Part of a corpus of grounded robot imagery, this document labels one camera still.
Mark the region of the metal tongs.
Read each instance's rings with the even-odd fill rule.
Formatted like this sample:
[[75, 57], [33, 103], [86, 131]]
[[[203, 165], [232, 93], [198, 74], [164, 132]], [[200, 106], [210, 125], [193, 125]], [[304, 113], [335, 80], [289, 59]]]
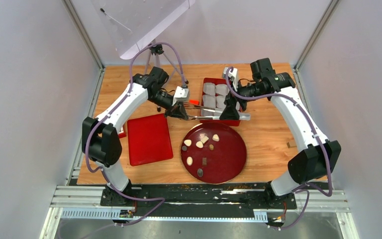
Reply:
[[225, 116], [221, 119], [223, 109], [205, 107], [190, 102], [184, 102], [183, 105], [186, 110], [200, 110], [200, 113], [204, 114], [203, 116], [189, 116], [189, 120], [235, 120], [232, 116]]

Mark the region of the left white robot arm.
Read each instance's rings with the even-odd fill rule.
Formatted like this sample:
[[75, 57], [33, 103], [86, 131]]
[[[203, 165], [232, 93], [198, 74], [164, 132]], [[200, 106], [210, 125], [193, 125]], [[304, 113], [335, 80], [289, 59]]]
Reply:
[[153, 67], [149, 74], [135, 74], [125, 91], [97, 117], [86, 117], [82, 122], [82, 152], [86, 164], [93, 161], [104, 176], [108, 187], [114, 190], [113, 199], [121, 206], [132, 201], [130, 179], [125, 175], [119, 159], [122, 145], [118, 134], [130, 116], [144, 102], [150, 101], [164, 108], [168, 117], [188, 119], [184, 102], [190, 93], [187, 81], [178, 86], [171, 95], [164, 89], [169, 75], [159, 67]]

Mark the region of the beige square chocolate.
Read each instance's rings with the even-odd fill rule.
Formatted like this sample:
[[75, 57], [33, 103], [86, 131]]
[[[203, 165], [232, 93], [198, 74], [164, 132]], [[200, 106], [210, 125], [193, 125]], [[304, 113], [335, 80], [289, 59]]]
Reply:
[[207, 135], [204, 135], [204, 136], [200, 139], [200, 141], [201, 141], [203, 144], [205, 144], [208, 140], [209, 140], [209, 137], [208, 137]]

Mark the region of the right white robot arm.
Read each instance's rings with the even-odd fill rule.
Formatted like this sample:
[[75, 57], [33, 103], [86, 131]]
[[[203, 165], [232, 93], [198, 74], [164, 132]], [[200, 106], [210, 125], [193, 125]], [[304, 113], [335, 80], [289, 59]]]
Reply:
[[248, 102], [266, 98], [281, 113], [298, 150], [288, 162], [287, 171], [270, 182], [264, 194], [266, 205], [276, 208], [283, 203], [284, 195], [306, 186], [330, 197], [333, 193], [331, 174], [341, 152], [340, 143], [331, 141], [316, 125], [289, 73], [277, 73], [269, 58], [252, 62], [250, 68], [253, 81], [245, 86], [239, 82], [237, 69], [224, 68], [222, 78], [229, 93], [220, 119], [242, 120], [243, 114], [236, 110], [236, 104], [245, 111]]

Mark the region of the white heart chocolate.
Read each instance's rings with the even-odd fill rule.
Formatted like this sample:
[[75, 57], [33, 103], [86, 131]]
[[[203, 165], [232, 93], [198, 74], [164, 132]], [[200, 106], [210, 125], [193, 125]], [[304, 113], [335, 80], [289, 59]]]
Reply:
[[216, 141], [216, 142], [219, 142], [219, 141], [220, 141], [220, 138], [219, 138], [219, 136], [218, 136], [217, 134], [214, 134], [214, 135], [212, 136], [212, 140], [213, 140], [213, 141]]

